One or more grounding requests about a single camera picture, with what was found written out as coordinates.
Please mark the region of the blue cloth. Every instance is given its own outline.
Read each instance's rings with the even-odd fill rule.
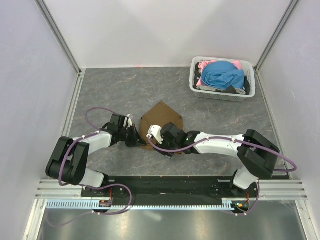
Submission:
[[[243,89],[245,84],[245,72],[228,61],[210,63],[203,69],[201,78],[204,84],[222,90],[230,86]]]

